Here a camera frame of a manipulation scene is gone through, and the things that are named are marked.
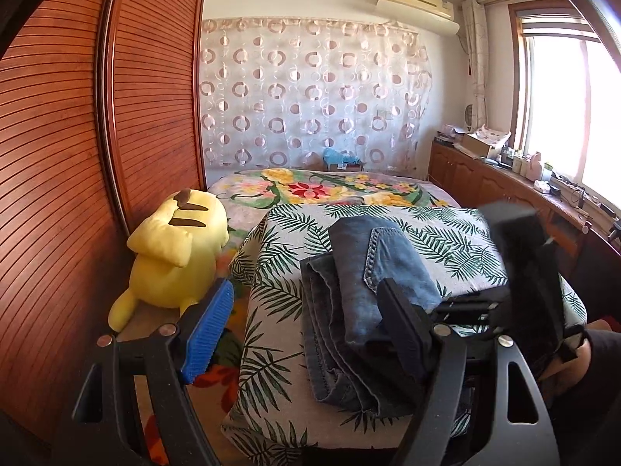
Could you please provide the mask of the person's right hand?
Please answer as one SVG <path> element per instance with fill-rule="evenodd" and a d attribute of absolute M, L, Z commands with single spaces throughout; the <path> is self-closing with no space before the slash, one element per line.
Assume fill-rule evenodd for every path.
<path fill-rule="evenodd" d="M 572 358 L 558 356 L 539 377 L 538 386 L 546 400 L 578 386 L 587 391 L 620 390 L 620 334 L 604 320 L 587 325 Z"/>

